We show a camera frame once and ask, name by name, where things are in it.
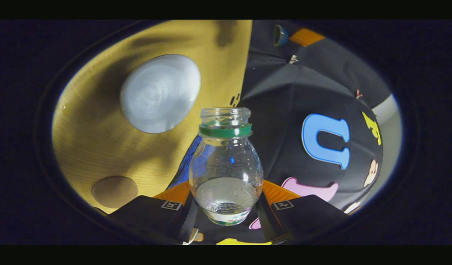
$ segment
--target glass jar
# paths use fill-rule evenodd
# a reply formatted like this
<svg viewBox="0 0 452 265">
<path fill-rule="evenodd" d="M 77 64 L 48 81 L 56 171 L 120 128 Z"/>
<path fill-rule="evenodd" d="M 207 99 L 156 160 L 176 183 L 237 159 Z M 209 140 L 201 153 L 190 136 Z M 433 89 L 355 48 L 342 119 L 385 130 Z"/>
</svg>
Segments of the glass jar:
<svg viewBox="0 0 452 265">
<path fill-rule="evenodd" d="M 189 167 L 192 194 L 208 218 L 218 225 L 242 223 L 258 201 L 263 169 L 248 136 L 247 108 L 201 110 L 202 137 Z"/>
</svg>

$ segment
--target yellow patch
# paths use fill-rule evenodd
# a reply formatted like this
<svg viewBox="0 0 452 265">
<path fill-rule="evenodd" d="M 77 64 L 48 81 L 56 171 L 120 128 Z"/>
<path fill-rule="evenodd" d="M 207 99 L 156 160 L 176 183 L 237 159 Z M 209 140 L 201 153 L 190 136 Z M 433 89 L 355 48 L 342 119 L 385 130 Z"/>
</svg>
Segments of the yellow patch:
<svg viewBox="0 0 452 265">
<path fill-rule="evenodd" d="M 381 136 L 379 134 L 379 128 L 376 122 L 372 119 L 368 118 L 368 116 L 362 111 L 363 117 L 365 118 L 365 122 L 367 123 L 368 129 L 371 129 L 373 136 L 378 140 L 378 145 L 381 145 Z"/>
<path fill-rule="evenodd" d="M 271 245 L 271 241 L 265 243 L 248 243 L 237 241 L 235 238 L 226 238 L 223 241 L 216 243 L 216 245 Z"/>
</svg>

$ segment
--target blue cup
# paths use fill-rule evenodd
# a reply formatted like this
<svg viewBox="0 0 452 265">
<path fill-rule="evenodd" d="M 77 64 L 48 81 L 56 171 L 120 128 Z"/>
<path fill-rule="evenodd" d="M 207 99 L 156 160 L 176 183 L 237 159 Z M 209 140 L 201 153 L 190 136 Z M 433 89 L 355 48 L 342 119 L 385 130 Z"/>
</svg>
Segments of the blue cup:
<svg viewBox="0 0 452 265">
<path fill-rule="evenodd" d="M 288 32 L 282 26 L 276 24 L 273 28 L 273 45 L 281 46 L 288 41 L 288 38 Z"/>
</svg>

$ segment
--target blue fabric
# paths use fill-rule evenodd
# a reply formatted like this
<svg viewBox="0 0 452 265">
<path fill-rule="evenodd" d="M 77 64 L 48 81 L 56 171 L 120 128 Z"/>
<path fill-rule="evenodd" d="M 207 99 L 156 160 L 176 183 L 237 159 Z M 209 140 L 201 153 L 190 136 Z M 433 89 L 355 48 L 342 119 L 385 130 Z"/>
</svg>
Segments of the blue fabric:
<svg viewBox="0 0 452 265">
<path fill-rule="evenodd" d="M 177 174 L 175 174 L 174 179 L 172 179 L 172 181 L 168 185 L 167 190 L 188 180 L 188 171 L 190 168 L 190 162 L 192 161 L 193 154 L 195 153 L 199 143 L 201 143 L 201 140 L 202 138 L 199 135 L 197 135 L 197 137 L 193 140 L 192 144 L 190 145 L 184 156 L 184 159 L 182 160 L 180 166 L 178 167 Z"/>
</svg>

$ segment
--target brown circle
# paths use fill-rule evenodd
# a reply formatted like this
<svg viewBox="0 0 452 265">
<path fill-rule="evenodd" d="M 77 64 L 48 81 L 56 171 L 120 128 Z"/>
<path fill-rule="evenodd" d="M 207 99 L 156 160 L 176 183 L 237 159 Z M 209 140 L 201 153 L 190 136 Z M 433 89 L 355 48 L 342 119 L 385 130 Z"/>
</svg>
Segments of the brown circle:
<svg viewBox="0 0 452 265">
<path fill-rule="evenodd" d="M 108 208 L 120 208 L 137 197 L 136 183 L 124 176 L 110 176 L 95 183 L 92 196 L 101 205 Z"/>
</svg>

